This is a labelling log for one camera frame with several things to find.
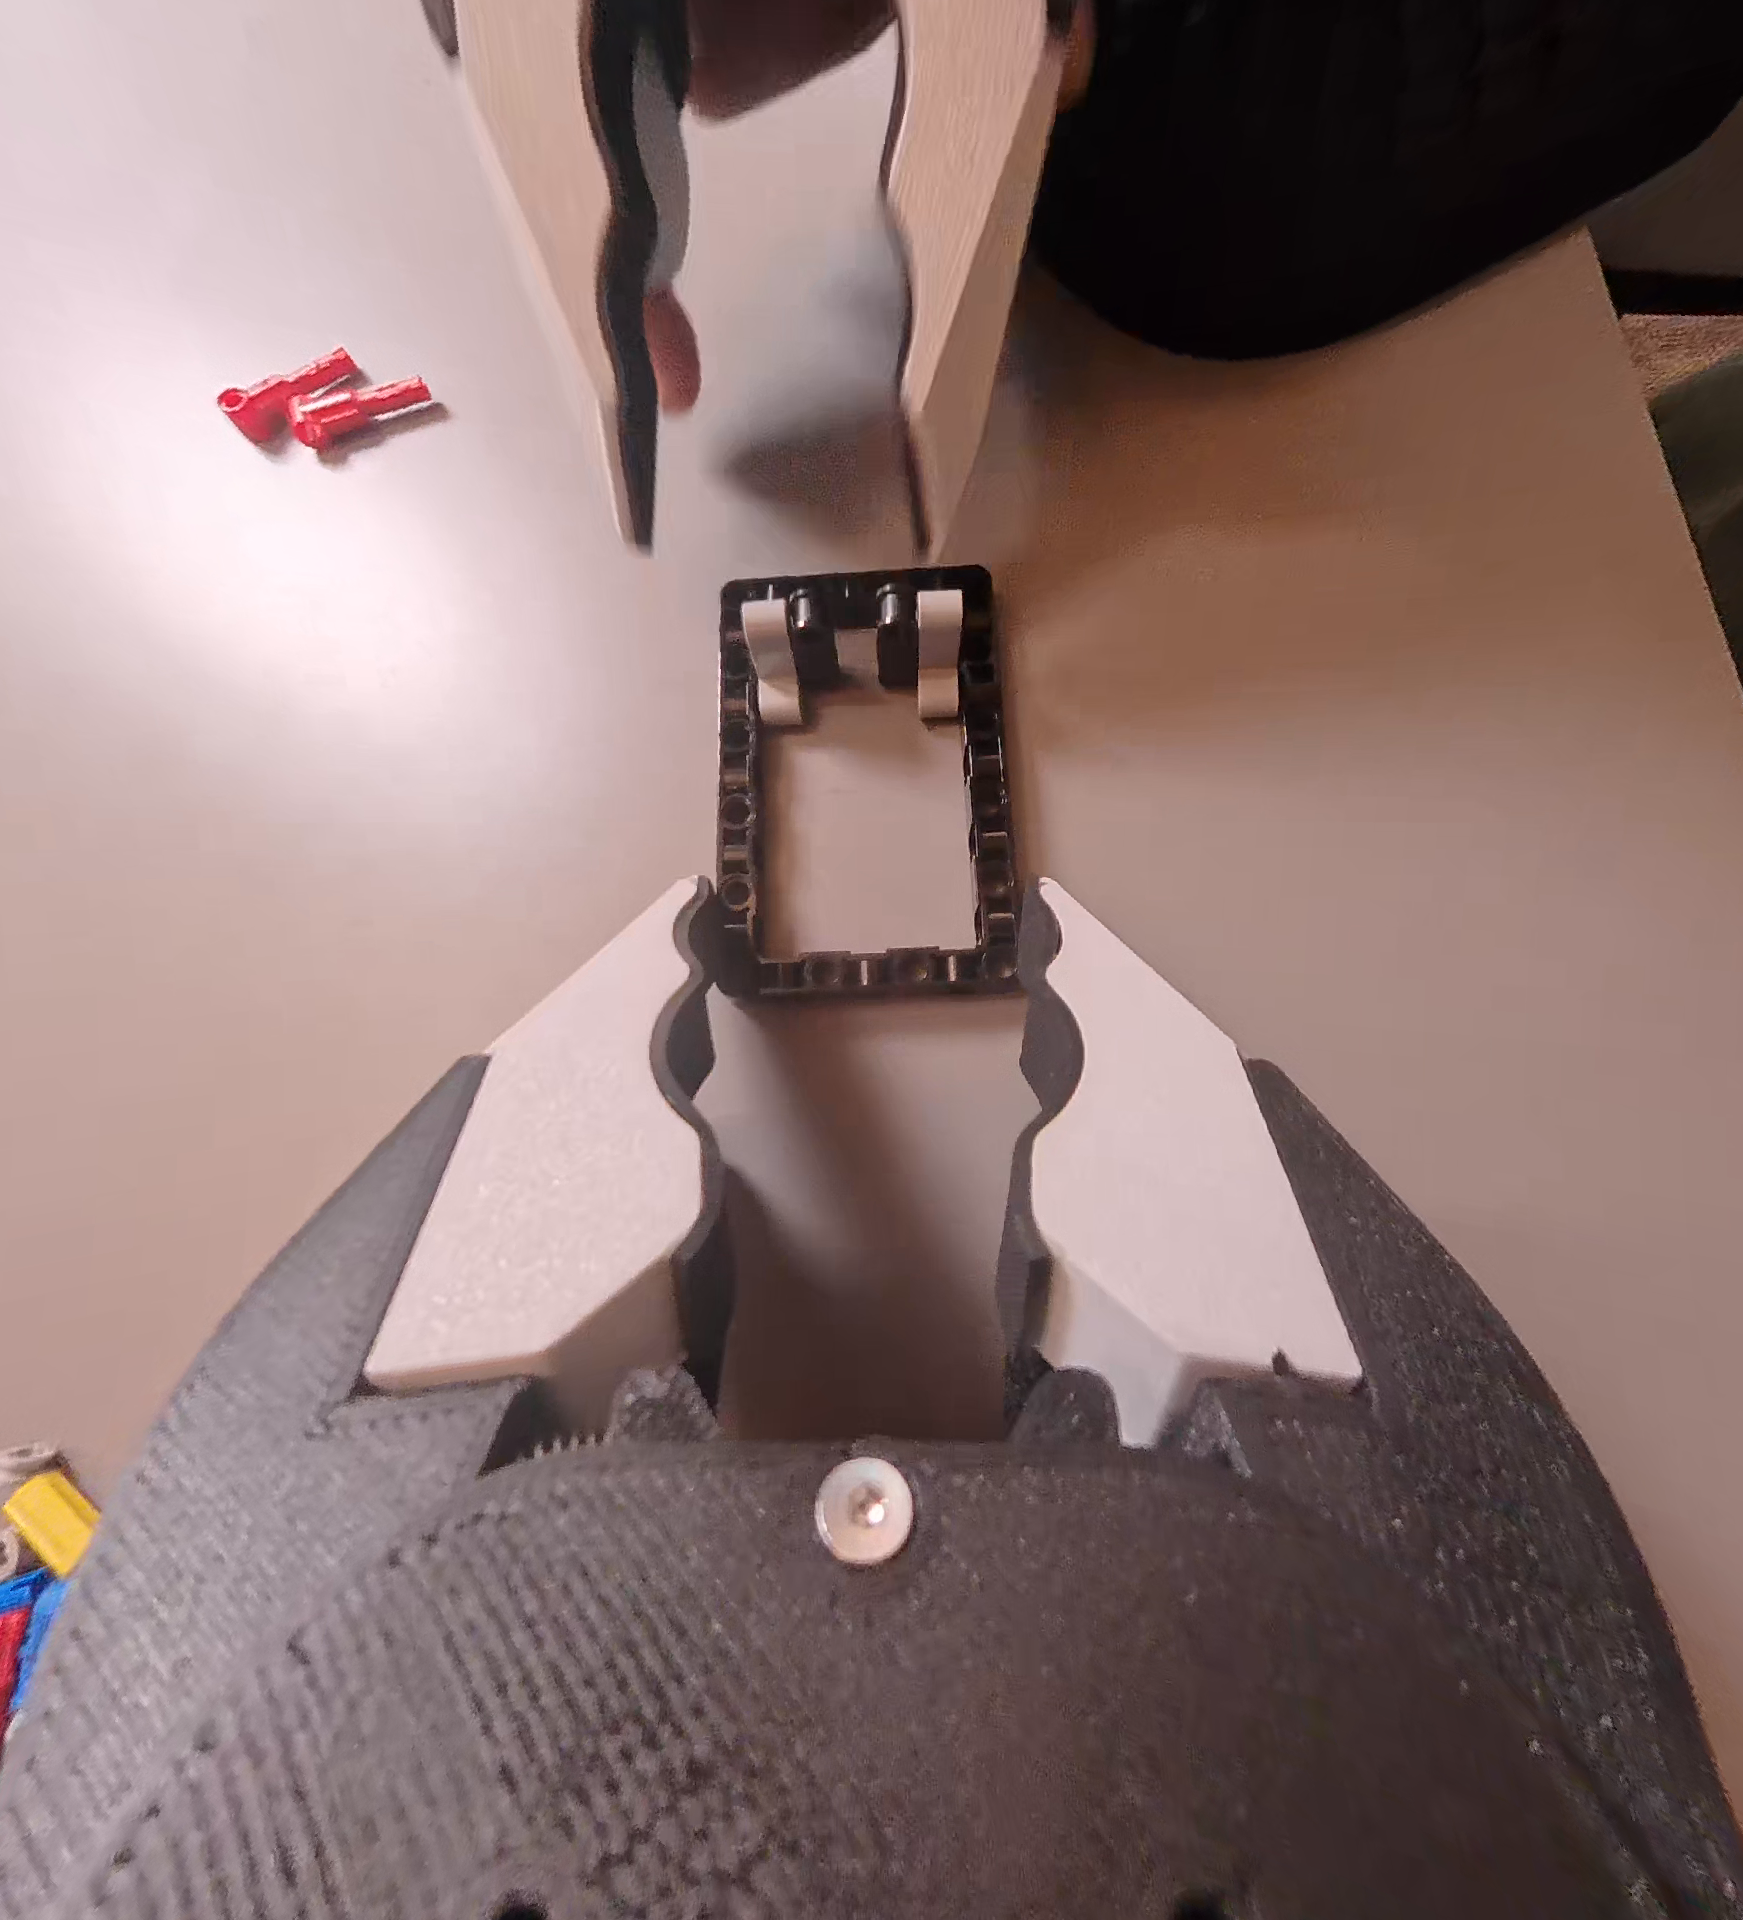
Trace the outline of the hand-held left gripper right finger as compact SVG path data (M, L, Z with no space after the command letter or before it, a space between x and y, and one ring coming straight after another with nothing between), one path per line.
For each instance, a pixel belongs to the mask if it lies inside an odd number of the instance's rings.
M1095 1375L1155 1444L1214 1380L1350 1390L1364 1363L1238 1045L1057 882L1019 926L1018 1073L997 1257L1006 1416Z

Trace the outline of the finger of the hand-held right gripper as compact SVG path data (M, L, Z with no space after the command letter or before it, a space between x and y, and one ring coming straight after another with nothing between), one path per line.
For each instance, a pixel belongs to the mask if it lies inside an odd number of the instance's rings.
M883 213L904 275L896 395L918 550L943 548L980 449L1055 112L1043 2L897 2Z
M660 412L644 321L659 208L634 125L644 20L641 3L453 5L473 126L634 548L653 543Z

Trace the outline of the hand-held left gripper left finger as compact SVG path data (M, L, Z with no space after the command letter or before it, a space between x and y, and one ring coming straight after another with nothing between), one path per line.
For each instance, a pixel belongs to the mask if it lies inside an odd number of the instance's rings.
M713 887L685 877L487 1046L363 1381L539 1380L601 1431L619 1386L685 1371L716 1403L734 1307L714 1065Z

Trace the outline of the red lego axle pin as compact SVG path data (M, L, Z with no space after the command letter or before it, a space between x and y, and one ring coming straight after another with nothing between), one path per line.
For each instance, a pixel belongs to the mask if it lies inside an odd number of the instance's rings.
M407 375L292 395L285 404L285 422L301 446L327 458L363 435L423 415L435 405L437 398L429 383L419 375Z

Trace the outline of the red lego ring connector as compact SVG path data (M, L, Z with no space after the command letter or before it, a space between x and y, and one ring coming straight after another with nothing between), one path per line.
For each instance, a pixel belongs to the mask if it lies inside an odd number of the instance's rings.
M295 372L270 373L242 387L224 387L217 395L217 405L248 441L266 446L288 432L292 404L315 399L354 380L357 372L349 349L336 348Z

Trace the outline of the black rectangular lego frame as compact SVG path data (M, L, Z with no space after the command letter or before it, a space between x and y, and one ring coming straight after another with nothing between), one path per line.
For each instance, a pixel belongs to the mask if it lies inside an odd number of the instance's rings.
M838 676L827 688L833 691L845 680L838 638L863 632L876 638L880 592L890 585L955 587L965 597L959 716L928 726L952 726L959 746L974 936L961 948L840 948L775 955L765 948L769 808L762 783L762 736L775 726L762 726L757 716L754 680L741 638L738 609L754 597L810 590L821 619L836 637ZM718 986L733 998L769 1003L1013 995L1021 887L1016 872L992 575L980 564L926 564L860 573L776 573L729 581L718 590L716 645L718 760L713 890Z

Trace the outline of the grey and black lego assembly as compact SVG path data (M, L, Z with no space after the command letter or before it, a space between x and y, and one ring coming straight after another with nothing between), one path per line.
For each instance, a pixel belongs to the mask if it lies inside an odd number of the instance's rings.
M964 632L961 589L881 589L876 625L877 682L885 691L912 687L923 725L959 716Z

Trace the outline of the grey lego connector assembly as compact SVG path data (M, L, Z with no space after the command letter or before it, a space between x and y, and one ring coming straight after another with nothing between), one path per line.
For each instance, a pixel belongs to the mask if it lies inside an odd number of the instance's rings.
M762 726L806 725L806 697L836 685L836 637L806 589L746 598L738 609L741 638L754 680Z

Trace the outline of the yellow lego connector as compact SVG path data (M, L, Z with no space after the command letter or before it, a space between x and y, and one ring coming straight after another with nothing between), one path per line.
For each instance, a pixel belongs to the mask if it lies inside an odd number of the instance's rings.
M62 1468L45 1468L17 1482L0 1510L22 1547L55 1579L77 1568L100 1525L99 1506Z

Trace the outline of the person's right hand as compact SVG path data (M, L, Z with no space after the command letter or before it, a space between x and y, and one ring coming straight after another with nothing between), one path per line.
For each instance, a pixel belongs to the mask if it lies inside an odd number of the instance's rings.
M674 288L659 285L644 293L643 324L659 410L667 418L685 415L702 391L702 362L696 332Z

